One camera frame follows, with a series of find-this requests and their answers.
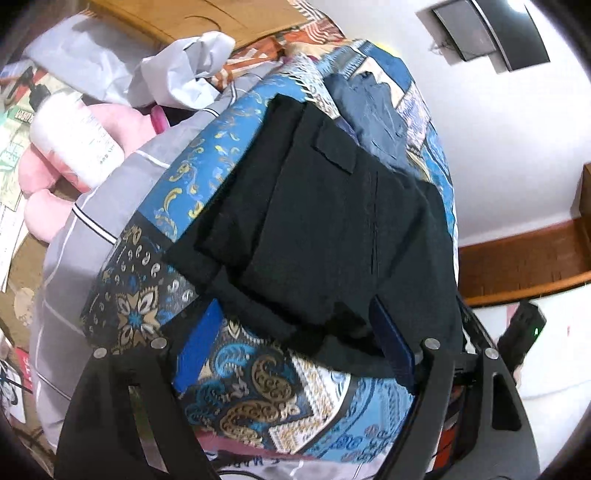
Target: metal screw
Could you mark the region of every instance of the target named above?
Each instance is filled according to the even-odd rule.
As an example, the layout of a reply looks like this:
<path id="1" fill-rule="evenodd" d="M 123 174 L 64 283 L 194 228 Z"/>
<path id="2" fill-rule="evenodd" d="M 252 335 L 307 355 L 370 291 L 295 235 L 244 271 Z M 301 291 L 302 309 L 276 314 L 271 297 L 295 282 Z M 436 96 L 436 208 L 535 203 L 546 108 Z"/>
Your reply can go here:
<path id="1" fill-rule="evenodd" d="M 439 340 L 437 340 L 436 338 L 428 338 L 427 340 L 425 340 L 425 346 L 429 350 L 439 350 L 441 344 L 439 343 Z"/>
<path id="2" fill-rule="evenodd" d="M 107 349 L 103 347 L 97 348 L 92 354 L 92 356 L 95 357 L 97 360 L 100 360 L 101 358 L 107 356 Z"/>
<path id="3" fill-rule="evenodd" d="M 487 348 L 484 350 L 484 354 L 491 360 L 496 360 L 499 358 L 499 352 L 497 352 L 494 348 Z"/>
<path id="4" fill-rule="evenodd" d="M 152 340 L 152 342 L 150 343 L 150 346 L 155 350 L 162 350 L 163 348 L 166 347 L 167 344 L 168 344 L 168 342 L 166 341 L 166 338 L 158 337 L 158 338 L 155 338 L 154 340 Z"/>

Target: cardboard box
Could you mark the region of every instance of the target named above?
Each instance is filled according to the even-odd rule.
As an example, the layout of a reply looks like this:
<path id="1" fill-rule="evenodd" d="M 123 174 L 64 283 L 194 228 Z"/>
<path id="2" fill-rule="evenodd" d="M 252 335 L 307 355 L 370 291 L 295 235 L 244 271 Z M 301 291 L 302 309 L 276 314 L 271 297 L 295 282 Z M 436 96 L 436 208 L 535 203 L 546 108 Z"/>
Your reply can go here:
<path id="1" fill-rule="evenodd" d="M 287 0 L 91 0 L 90 9 L 165 45 L 218 30 L 241 48 L 307 21 Z"/>

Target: wall-mounted television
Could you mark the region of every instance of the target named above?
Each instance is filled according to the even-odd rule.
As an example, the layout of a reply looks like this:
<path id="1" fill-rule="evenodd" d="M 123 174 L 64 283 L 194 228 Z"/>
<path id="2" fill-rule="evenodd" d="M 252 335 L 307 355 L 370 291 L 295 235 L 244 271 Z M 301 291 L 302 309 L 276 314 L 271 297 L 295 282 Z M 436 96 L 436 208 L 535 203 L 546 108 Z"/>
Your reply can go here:
<path id="1" fill-rule="evenodd" d="M 433 9 L 463 60 L 500 52 L 508 70 L 550 61 L 520 0 L 453 0 Z"/>

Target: wooden cabinet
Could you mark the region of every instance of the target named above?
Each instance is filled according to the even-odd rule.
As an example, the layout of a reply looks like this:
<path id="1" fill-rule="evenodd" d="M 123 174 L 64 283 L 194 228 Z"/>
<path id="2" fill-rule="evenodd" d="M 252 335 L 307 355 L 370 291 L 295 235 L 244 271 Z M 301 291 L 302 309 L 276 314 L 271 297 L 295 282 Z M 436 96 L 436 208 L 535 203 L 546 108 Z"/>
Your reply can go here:
<path id="1" fill-rule="evenodd" d="M 484 306 L 548 295 L 591 281 L 591 164 L 583 169 L 581 218 L 459 251 L 459 290 Z"/>
<path id="2" fill-rule="evenodd" d="M 240 48 L 306 22 L 287 0 L 91 0 L 90 7 L 164 45 L 219 30 Z"/>

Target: black fabric panel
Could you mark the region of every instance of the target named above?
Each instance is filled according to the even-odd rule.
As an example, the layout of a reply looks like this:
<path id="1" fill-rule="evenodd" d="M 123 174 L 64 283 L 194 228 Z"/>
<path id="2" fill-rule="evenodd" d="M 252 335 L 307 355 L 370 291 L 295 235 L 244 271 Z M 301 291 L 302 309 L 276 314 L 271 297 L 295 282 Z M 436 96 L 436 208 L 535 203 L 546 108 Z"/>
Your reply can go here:
<path id="1" fill-rule="evenodd" d="M 460 351 L 437 189 L 393 172 L 312 104 L 278 95 L 211 202 L 165 255 L 255 333 L 358 376 L 392 377 L 376 294 L 411 349 Z"/>

